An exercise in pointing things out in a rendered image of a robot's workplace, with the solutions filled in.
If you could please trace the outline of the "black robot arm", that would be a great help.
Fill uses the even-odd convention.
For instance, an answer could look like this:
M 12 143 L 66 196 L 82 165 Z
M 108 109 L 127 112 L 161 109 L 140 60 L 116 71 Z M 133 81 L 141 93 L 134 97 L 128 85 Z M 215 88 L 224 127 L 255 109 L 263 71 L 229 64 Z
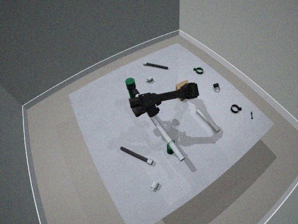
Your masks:
M 187 96 L 189 95 L 189 96 Z M 129 98 L 129 103 L 131 108 L 141 107 L 145 109 L 150 117 L 157 115 L 160 111 L 158 107 L 154 107 L 155 104 L 161 101 L 166 101 L 175 98 L 186 98 L 194 99 L 199 96 L 197 83 L 187 83 L 184 84 L 177 91 L 169 91 L 166 93 L 156 94 L 156 93 L 145 93 L 140 94 L 138 97 Z

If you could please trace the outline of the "dark green cylinder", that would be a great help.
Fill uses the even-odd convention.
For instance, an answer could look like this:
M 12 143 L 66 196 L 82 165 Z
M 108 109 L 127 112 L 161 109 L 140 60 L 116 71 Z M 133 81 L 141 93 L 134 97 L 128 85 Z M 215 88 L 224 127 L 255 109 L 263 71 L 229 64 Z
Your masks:
M 126 85 L 127 85 L 128 88 L 132 88 L 132 87 L 135 86 L 135 84 L 134 84 L 135 83 L 134 78 L 127 78 L 125 82 L 126 82 Z M 130 98 L 134 98 L 135 97 L 133 95 L 133 93 L 132 93 L 132 90 L 128 90 L 128 93 L 130 95 Z

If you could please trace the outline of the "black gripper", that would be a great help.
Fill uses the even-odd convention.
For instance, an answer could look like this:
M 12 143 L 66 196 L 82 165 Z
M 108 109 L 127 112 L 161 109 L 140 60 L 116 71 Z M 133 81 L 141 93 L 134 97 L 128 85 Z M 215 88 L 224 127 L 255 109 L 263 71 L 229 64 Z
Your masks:
M 156 105 L 158 106 L 160 104 L 161 104 L 161 102 L 158 102 Z M 136 117 L 138 117 L 138 116 L 146 113 L 145 112 L 145 109 L 144 108 L 141 108 L 140 106 L 139 107 L 132 108 L 132 111 L 134 112 L 134 114 L 135 114 Z

